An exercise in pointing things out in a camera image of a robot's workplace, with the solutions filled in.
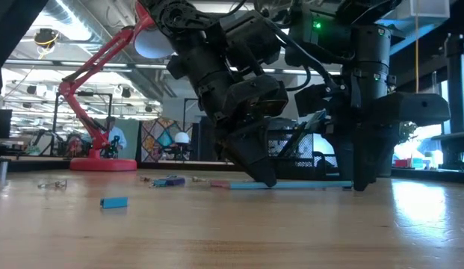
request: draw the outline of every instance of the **blue stick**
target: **blue stick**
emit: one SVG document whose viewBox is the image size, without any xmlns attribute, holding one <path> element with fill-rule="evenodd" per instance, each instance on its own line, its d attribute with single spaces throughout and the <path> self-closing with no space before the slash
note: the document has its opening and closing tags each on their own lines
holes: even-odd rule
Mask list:
<svg viewBox="0 0 464 269">
<path fill-rule="evenodd" d="M 100 200 L 100 205 L 102 208 L 127 207 L 127 205 L 129 205 L 129 198 L 127 197 L 102 198 Z"/>
<path fill-rule="evenodd" d="M 339 182 L 278 182 L 272 189 L 307 189 L 307 188 L 343 188 L 352 187 L 351 181 Z M 261 182 L 230 182 L 231 190 L 258 190 L 268 189 L 265 183 Z"/>
</svg>

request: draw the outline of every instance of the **blue eraser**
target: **blue eraser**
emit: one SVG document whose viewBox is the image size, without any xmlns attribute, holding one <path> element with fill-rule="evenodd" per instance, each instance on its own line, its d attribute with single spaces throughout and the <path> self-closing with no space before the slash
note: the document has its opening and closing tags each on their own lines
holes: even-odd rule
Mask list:
<svg viewBox="0 0 464 269">
<path fill-rule="evenodd" d="M 127 197 L 102 198 L 100 200 L 100 205 L 102 208 L 127 207 L 127 205 L 129 205 L 129 198 Z"/>
</svg>

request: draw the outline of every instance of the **blue block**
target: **blue block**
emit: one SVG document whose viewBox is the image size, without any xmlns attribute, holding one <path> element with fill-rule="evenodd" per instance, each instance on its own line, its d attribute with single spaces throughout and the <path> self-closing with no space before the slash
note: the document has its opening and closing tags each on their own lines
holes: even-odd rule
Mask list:
<svg viewBox="0 0 464 269">
<path fill-rule="evenodd" d="M 185 184 L 184 178 L 171 177 L 166 179 L 155 179 L 152 182 L 154 187 L 167 187 L 167 186 L 177 186 Z"/>
<path fill-rule="evenodd" d="M 100 200 L 100 205 L 102 208 L 127 207 L 127 205 L 129 205 L 129 198 L 127 197 L 102 198 Z"/>
<path fill-rule="evenodd" d="M 352 187 L 351 181 L 338 182 L 278 182 L 272 189 L 307 189 L 307 188 L 345 188 Z M 265 183 L 261 182 L 230 182 L 231 190 L 257 190 L 268 189 Z"/>
</svg>

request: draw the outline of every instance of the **person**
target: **person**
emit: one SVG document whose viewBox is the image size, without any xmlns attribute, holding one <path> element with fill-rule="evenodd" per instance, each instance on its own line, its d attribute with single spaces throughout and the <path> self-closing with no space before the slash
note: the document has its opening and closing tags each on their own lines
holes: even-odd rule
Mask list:
<svg viewBox="0 0 464 269">
<path fill-rule="evenodd" d="M 109 142 L 112 142 L 114 140 L 114 137 L 118 136 L 119 146 L 117 147 L 117 150 L 125 149 L 127 147 L 126 136 L 124 135 L 124 132 L 122 132 L 122 130 L 119 127 L 115 126 L 115 117 L 107 117 L 107 119 L 105 120 L 105 124 L 107 123 L 109 127 L 108 129 L 109 130 L 109 138 L 108 138 Z M 92 138 L 90 138 L 89 134 L 86 134 L 82 139 L 84 139 L 87 142 L 92 141 Z"/>
</svg>

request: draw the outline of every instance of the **pink object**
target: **pink object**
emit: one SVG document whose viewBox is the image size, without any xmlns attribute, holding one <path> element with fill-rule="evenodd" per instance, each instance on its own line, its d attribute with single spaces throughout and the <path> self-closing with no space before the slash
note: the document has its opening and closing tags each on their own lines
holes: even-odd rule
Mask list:
<svg viewBox="0 0 464 269">
<path fill-rule="evenodd" d="M 405 167 L 408 167 L 408 160 L 396 160 L 395 161 L 395 167 L 402 167 L 402 168 L 405 168 Z"/>
<path fill-rule="evenodd" d="M 225 180 L 211 180 L 210 186 L 219 188 L 230 188 L 230 182 Z"/>
<path fill-rule="evenodd" d="M 137 162 L 128 159 L 99 158 L 74 158 L 70 162 L 70 169 L 76 171 L 136 171 Z"/>
</svg>

